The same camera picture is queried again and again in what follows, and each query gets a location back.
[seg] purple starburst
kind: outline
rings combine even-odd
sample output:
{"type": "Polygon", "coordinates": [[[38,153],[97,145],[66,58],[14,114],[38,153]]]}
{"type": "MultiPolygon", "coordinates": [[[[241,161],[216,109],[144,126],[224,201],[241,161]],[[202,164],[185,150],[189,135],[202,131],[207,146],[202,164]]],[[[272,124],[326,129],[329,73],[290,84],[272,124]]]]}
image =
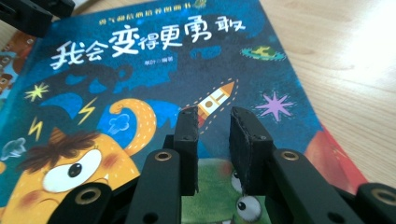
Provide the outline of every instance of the purple starburst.
{"type": "Polygon", "coordinates": [[[258,105],[256,106],[257,109],[267,109],[265,110],[260,116],[265,116],[267,114],[272,113],[275,117],[276,121],[280,121],[279,112],[287,116],[291,116],[288,110],[285,109],[286,106],[293,105],[293,103],[283,103],[288,95],[283,96],[281,99],[276,98],[276,92],[274,92],[273,99],[271,100],[270,97],[266,96],[265,94],[262,95],[264,99],[268,102],[266,105],[258,105]]]}

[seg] cartoon rocket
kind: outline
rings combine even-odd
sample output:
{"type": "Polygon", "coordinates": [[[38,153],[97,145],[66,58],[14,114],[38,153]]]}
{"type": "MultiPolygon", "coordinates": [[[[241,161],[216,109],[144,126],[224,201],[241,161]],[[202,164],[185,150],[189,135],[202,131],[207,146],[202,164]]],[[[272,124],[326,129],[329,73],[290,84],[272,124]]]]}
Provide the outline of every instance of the cartoon rocket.
{"type": "Polygon", "coordinates": [[[233,92],[234,82],[221,86],[198,104],[198,127],[202,127],[206,119],[223,104],[233,92]]]}

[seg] eye pupil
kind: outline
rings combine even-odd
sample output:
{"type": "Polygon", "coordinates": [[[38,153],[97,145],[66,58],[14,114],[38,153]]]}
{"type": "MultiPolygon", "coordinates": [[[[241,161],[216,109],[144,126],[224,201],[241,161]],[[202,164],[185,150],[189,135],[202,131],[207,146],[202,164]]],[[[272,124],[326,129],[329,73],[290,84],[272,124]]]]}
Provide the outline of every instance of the eye pupil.
{"type": "Polygon", "coordinates": [[[68,175],[70,177],[76,177],[81,173],[81,170],[82,170],[82,165],[79,163],[75,163],[69,168],[68,175]]]}
{"type": "Polygon", "coordinates": [[[247,206],[244,203],[238,203],[238,208],[243,211],[247,209],[247,206]]]}

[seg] large white eye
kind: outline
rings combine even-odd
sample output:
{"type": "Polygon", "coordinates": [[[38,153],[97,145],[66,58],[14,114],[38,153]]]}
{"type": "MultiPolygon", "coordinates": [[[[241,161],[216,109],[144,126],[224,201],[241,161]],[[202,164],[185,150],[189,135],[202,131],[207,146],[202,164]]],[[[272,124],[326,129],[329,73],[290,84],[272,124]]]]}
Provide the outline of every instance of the large white eye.
{"type": "Polygon", "coordinates": [[[233,172],[233,176],[231,177],[231,183],[233,184],[233,188],[242,194],[242,185],[241,180],[238,177],[238,173],[236,171],[233,172]]]}
{"type": "Polygon", "coordinates": [[[98,149],[93,149],[74,164],[60,165],[51,169],[43,180],[43,187],[49,192],[59,193],[84,183],[95,173],[102,160],[98,149]]]}
{"type": "Polygon", "coordinates": [[[236,203],[239,216],[246,222],[254,222],[260,219],[262,207],[259,201],[252,196],[242,197],[236,203]]]}

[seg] wooden surface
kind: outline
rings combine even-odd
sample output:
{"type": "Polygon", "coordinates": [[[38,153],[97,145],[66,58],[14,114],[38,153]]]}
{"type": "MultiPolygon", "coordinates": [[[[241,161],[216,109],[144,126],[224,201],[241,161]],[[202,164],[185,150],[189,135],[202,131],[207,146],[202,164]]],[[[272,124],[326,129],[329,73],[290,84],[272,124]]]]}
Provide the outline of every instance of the wooden surface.
{"type": "MultiPolygon", "coordinates": [[[[369,181],[396,188],[396,1],[261,1],[321,122],[369,181]]],[[[0,23],[1,47],[14,31],[0,23]]]]}

